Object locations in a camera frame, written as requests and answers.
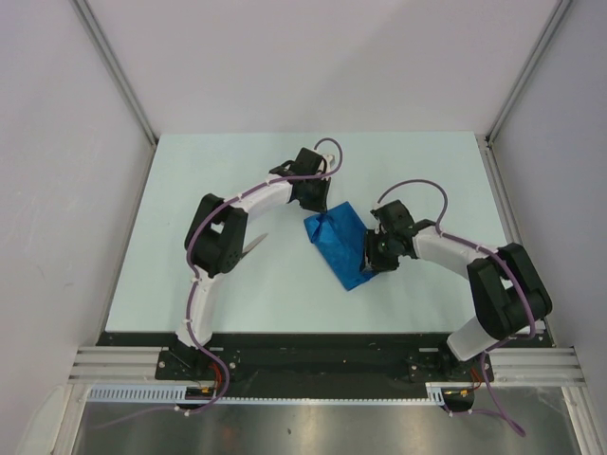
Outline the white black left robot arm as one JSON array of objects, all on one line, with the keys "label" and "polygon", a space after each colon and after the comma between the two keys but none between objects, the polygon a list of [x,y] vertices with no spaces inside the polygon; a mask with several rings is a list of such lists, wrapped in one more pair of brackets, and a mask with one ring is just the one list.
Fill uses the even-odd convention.
[{"label": "white black left robot arm", "polygon": [[250,190],[228,199],[212,193],[202,197],[184,243],[193,277],[186,314],[176,331],[177,340],[187,347],[179,352],[175,365],[187,377],[199,378],[210,367],[209,355],[198,347],[212,337],[221,281],[261,241],[245,244],[248,224],[293,201],[304,210],[326,212],[331,175],[341,161],[341,156],[302,148],[295,159],[270,170]]}]

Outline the aluminium left corner post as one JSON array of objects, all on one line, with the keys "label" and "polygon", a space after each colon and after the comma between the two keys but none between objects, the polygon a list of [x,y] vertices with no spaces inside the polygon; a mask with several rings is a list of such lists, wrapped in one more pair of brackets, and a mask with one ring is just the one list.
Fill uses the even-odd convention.
[{"label": "aluminium left corner post", "polygon": [[153,131],[151,122],[120,63],[116,52],[104,32],[96,13],[92,9],[90,3],[86,0],[70,0],[69,4],[74,9],[85,33],[97,51],[110,79],[113,81],[120,97],[133,116],[139,130],[143,133],[150,146],[155,149],[159,142],[158,136]]}]

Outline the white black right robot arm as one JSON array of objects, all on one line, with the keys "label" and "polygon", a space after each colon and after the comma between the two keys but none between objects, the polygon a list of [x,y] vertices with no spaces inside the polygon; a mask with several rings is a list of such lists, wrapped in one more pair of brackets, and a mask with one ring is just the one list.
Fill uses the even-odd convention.
[{"label": "white black right robot arm", "polygon": [[469,282],[475,316],[438,348],[437,368],[445,378],[461,379],[472,360],[519,337],[523,329],[534,337],[536,321],[552,312],[552,301],[522,245],[482,246],[434,221],[416,222],[398,200],[371,214],[377,226],[364,234],[361,271],[392,272],[408,257],[438,264]]}]

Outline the blue satin napkin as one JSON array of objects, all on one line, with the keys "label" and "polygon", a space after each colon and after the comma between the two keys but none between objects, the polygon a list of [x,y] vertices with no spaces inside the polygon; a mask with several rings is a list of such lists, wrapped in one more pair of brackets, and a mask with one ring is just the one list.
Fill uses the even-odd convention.
[{"label": "blue satin napkin", "polygon": [[313,244],[346,291],[372,280],[376,272],[360,267],[364,259],[366,226],[349,202],[326,213],[309,216],[303,225]]}]

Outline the aluminium right corner post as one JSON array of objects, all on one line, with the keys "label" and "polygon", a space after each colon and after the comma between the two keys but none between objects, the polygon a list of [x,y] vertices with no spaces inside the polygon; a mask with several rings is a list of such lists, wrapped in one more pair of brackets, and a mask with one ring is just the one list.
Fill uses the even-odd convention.
[{"label": "aluminium right corner post", "polygon": [[556,38],[561,26],[566,21],[575,4],[576,1],[574,0],[559,0],[551,10],[535,44],[531,47],[521,70],[508,91],[495,120],[492,121],[490,128],[485,134],[485,142],[488,146],[492,146],[498,138],[511,112],[523,95],[528,83],[539,68],[545,53]]}]

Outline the aluminium front frame rail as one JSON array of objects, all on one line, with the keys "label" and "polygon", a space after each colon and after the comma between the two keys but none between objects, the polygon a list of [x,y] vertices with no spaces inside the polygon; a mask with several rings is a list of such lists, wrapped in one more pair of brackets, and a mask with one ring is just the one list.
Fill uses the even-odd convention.
[{"label": "aluminium front frame rail", "polygon": [[[151,382],[162,352],[159,347],[82,347],[69,377]],[[565,387],[585,383],[572,348],[501,348],[491,352],[489,359],[500,385]]]}]

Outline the aluminium corner post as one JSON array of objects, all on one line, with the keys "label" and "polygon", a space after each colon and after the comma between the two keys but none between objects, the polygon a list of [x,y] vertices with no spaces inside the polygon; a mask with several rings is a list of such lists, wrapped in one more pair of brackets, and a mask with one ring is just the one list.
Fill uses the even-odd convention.
[{"label": "aluminium corner post", "polygon": [[492,121],[490,128],[485,134],[485,142],[488,146],[492,146],[498,138],[511,112],[523,95],[528,83],[539,68],[545,53],[556,38],[561,26],[566,21],[575,4],[576,1],[574,0],[559,0],[551,10],[535,44],[531,47],[521,70],[508,91],[495,120]]},{"label": "aluminium corner post", "polygon": [[143,133],[150,146],[155,149],[159,142],[158,136],[153,131],[151,122],[120,63],[116,52],[104,32],[96,13],[92,9],[90,3],[86,0],[70,0],[69,4],[74,9],[85,33],[97,51],[110,79],[113,81],[120,97],[133,116],[139,130]]}]

